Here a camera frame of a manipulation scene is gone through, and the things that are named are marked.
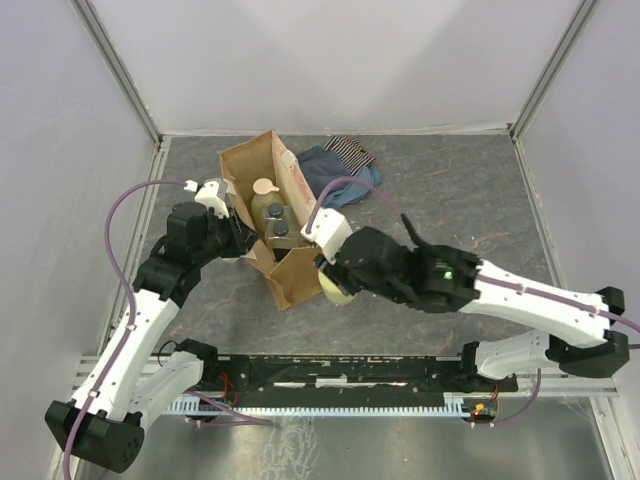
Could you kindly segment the clear bottle black label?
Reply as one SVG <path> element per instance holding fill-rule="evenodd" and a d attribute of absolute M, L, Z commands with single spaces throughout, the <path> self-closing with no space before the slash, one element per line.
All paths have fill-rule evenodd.
<path fill-rule="evenodd" d="M 291 250 L 300 245 L 300 227 L 289 221 L 270 221 L 266 225 L 265 241 L 271 250 Z"/>

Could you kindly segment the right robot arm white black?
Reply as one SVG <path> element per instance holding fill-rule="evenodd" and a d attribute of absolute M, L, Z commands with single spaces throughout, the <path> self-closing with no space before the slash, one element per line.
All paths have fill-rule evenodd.
<path fill-rule="evenodd" d="M 609 378 L 630 359 L 627 336 L 612 328 L 618 310 L 600 292 L 531 281 L 474 254 L 430 245 L 415 232 L 411 248 L 371 227 L 303 232 L 321 249 L 321 272 L 342 293 L 366 290 L 427 314 L 478 314 L 526 326 L 511 338 L 464 346 L 457 376 L 468 390 L 553 366 L 577 377 Z"/>

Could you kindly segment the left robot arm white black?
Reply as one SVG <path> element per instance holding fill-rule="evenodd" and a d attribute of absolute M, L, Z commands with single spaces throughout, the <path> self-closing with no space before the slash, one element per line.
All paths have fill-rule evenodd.
<path fill-rule="evenodd" d="M 57 444 L 108 471 L 126 471 L 138 456 L 146 431 L 183 391 L 215 387 L 217 351 L 183 342 L 145 382 L 140 374 L 161 333 L 216 259 L 238 259 L 259 238 L 235 211 L 219 216 L 197 202 L 174 206 L 166 232 L 140 265 L 125 317 L 85 382 L 66 402 L 52 401 L 45 423 Z"/>

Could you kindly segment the green bottle with pump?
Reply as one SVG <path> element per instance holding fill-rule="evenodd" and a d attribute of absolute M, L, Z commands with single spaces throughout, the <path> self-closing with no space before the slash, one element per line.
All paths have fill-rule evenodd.
<path fill-rule="evenodd" d="M 268 178 L 259 178 L 253 185 L 253 197 L 250 209 L 259 231 L 264 230 L 263 210 L 273 203 L 286 205 L 286 200 L 280 194 L 280 189 Z"/>

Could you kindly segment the yellow bottle white cap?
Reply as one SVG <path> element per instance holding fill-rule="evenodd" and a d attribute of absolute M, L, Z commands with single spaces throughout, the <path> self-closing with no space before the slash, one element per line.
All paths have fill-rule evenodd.
<path fill-rule="evenodd" d="M 340 286 L 323 271 L 318 272 L 318 280 L 327 300 L 335 305 L 349 304 L 358 295 L 357 292 L 351 293 L 345 287 Z"/>

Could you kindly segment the brown canvas bag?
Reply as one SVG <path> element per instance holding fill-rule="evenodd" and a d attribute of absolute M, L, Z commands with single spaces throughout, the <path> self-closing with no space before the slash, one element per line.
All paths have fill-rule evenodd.
<path fill-rule="evenodd" d="M 220 165 L 235 189 L 233 207 L 259 234 L 249 263 L 263 274 L 278 309 L 320 293 L 319 249 L 301 234 L 316 198 L 293 152 L 268 131 L 223 151 Z"/>

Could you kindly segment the clear bottle yellow label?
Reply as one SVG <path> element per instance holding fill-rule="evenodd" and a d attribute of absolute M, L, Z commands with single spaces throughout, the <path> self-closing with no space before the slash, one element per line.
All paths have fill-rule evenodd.
<path fill-rule="evenodd" d="M 286 221 L 289 222 L 292 210 L 288 205 L 280 202 L 273 202 L 262 209 L 261 219 L 264 225 L 270 221 Z"/>

